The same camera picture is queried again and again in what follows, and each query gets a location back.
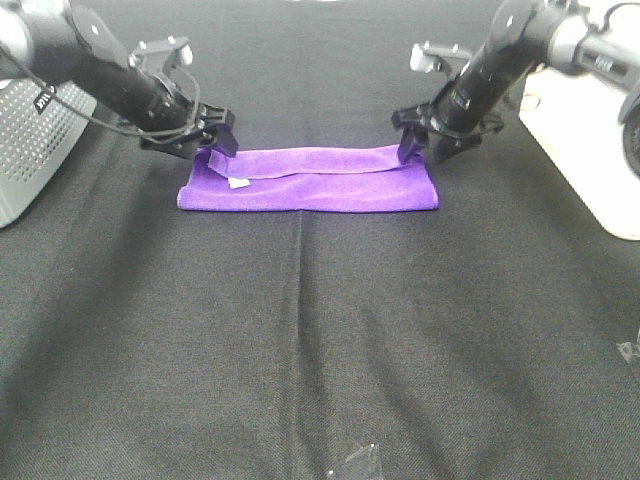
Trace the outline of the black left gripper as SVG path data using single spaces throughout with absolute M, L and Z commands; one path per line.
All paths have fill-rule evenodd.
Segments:
M 175 79 L 162 74 L 153 79 L 154 97 L 148 106 L 131 101 L 133 111 L 123 116 L 136 130 L 140 147 L 190 159 L 201 149 L 235 157 L 239 148 L 233 134 L 235 115 L 226 107 L 201 100 L 199 82 L 190 74 L 189 96 Z

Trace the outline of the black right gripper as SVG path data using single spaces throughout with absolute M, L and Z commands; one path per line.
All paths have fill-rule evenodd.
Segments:
M 442 163 L 479 146 L 485 134 L 503 128 L 501 117 L 492 112 L 503 95 L 484 82 L 467 86 L 449 81 L 431 101 L 394 111 L 392 125 L 402 133 L 399 162 L 425 156 Z

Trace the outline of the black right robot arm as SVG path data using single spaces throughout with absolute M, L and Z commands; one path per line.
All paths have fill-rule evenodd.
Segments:
M 428 102 L 396 110 L 393 127 L 402 133 L 397 157 L 405 162 L 438 138 L 439 160 L 481 144 L 504 123 L 494 108 L 526 74 L 544 66 L 569 76 L 592 74 L 626 93 L 618 114 L 623 157 L 639 170 L 639 52 L 611 38 L 609 8 L 600 25 L 576 1 L 505 1 L 496 11 L 483 45 L 470 53 L 457 45 L 417 43 L 410 67 L 442 72 L 447 81 Z

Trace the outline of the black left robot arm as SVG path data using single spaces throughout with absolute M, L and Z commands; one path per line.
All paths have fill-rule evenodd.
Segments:
M 91 8 L 72 1 L 1 4 L 1 77 L 28 79 L 74 114 L 55 87 L 72 83 L 119 118 L 105 130 L 136 138 L 141 148 L 189 159 L 208 148 L 233 157 L 234 114 L 201 100 L 198 81 L 186 95 L 172 75 L 191 79 L 186 37 L 142 41 L 128 51 Z

